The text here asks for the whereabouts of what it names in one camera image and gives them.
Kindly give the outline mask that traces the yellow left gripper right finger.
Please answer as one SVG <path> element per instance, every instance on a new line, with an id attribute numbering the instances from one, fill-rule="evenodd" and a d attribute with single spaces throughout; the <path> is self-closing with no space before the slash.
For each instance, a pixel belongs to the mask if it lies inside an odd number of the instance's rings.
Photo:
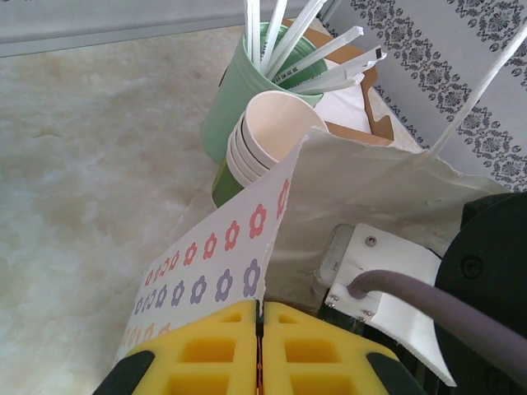
<path id="1" fill-rule="evenodd" d="M 386 394 L 367 356 L 388 348 L 285 304 L 263 308 L 264 394 Z"/>

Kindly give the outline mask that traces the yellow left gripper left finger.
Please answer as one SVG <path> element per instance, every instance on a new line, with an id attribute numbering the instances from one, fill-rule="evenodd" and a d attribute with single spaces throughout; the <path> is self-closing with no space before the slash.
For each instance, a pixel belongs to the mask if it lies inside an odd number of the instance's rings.
<path id="1" fill-rule="evenodd" d="M 253 300 L 136 346 L 154 360 L 135 394 L 256 394 L 257 335 Z"/>

